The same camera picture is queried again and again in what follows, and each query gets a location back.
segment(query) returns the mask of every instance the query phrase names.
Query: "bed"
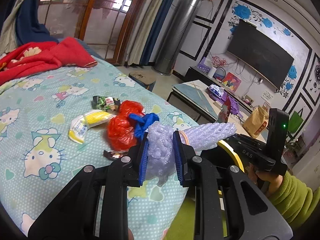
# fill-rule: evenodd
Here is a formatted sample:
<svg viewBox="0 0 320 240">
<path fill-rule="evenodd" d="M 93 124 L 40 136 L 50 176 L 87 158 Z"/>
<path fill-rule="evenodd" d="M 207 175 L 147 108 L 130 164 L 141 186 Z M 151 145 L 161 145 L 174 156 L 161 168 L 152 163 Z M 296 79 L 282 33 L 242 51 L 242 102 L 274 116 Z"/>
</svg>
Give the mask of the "bed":
<svg viewBox="0 0 320 240">
<path fill-rule="evenodd" d="M 174 130 L 197 125 L 113 65 L 95 59 L 93 68 L 61 67 L 0 87 L 0 202 L 25 235 L 81 168 L 110 164 L 102 155 L 110 150 L 103 126 L 88 130 L 82 145 L 68 138 L 71 121 L 92 109 L 92 96 L 138 101 Z M 128 224 L 135 240 L 162 239 L 184 200 L 186 189 L 176 175 L 162 187 L 156 183 L 128 189 Z"/>
</svg>

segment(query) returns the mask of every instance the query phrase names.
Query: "black tv screen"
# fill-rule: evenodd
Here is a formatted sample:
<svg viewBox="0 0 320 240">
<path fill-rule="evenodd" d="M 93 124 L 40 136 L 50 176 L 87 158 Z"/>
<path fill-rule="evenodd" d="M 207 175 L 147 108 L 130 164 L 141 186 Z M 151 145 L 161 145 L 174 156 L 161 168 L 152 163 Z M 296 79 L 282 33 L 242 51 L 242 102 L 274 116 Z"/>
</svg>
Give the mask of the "black tv screen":
<svg viewBox="0 0 320 240">
<path fill-rule="evenodd" d="M 243 20 L 234 31 L 227 51 L 253 67 L 278 89 L 293 63 L 288 52 Z"/>
</svg>

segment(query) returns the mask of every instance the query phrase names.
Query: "green bag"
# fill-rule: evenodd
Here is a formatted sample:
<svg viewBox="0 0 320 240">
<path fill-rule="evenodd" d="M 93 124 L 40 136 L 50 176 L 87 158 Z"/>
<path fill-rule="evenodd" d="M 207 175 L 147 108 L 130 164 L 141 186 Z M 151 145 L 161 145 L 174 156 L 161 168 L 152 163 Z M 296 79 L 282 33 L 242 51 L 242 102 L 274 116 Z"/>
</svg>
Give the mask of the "green bag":
<svg viewBox="0 0 320 240">
<path fill-rule="evenodd" d="M 303 122 L 302 112 L 303 112 L 303 108 L 299 112 L 294 111 L 292 116 L 290 117 L 289 124 L 288 124 L 288 131 L 290 133 L 295 133 L 299 129 L 300 125 L 302 124 Z"/>
</svg>

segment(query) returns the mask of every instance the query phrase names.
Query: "tv stand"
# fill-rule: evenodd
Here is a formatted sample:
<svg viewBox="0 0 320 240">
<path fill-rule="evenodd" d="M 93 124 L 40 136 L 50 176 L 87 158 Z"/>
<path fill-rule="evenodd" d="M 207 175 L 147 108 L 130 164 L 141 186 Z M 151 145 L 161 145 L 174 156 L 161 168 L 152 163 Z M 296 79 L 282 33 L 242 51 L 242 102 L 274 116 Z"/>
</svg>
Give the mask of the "tv stand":
<svg viewBox="0 0 320 240">
<path fill-rule="evenodd" d="M 190 67 L 184 77 L 184 82 L 190 82 L 195 80 L 200 80 L 202 83 L 206 84 L 207 86 L 210 86 L 212 83 L 214 83 L 217 86 L 224 88 L 225 92 L 228 95 L 230 95 L 232 98 L 234 98 L 242 108 L 248 111 L 249 114 L 252 113 L 253 108 L 251 106 L 244 103 L 244 101 L 242 101 L 240 97 L 234 95 L 230 90 L 228 90 L 228 88 L 223 86 L 220 82 L 216 81 L 215 78 L 208 77 L 206 73 L 204 73 L 202 70 L 198 69 L 197 67 Z"/>
</svg>

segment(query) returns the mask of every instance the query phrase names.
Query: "metal screw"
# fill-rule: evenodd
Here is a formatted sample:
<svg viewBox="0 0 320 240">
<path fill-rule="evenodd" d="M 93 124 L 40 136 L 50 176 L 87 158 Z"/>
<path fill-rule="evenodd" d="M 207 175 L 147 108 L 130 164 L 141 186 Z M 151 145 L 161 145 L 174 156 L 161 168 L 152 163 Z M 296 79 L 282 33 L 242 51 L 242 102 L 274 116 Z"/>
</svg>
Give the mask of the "metal screw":
<svg viewBox="0 0 320 240">
<path fill-rule="evenodd" d="M 234 172 L 234 173 L 239 172 L 239 168 L 238 168 L 237 166 L 235 166 L 235 165 L 232 165 L 232 166 L 230 167 L 230 170 L 231 170 L 232 172 Z"/>
<path fill-rule="evenodd" d="M 192 157 L 192 160 L 195 162 L 195 163 L 200 163 L 202 162 L 202 158 L 200 156 L 193 156 Z"/>
<path fill-rule="evenodd" d="M 122 161 L 123 163 L 128 163 L 129 161 L 131 161 L 131 158 L 130 158 L 129 156 L 123 156 L 123 157 L 121 158 L 121 161 Z"/>
<path fill-rule="evenodd" d="M 91 171 L 93 171 L 93 167 L 91 165 L 87 165 L 84 167 L 83 171 L 84 172 L 91 172 Z"/>
</svg>

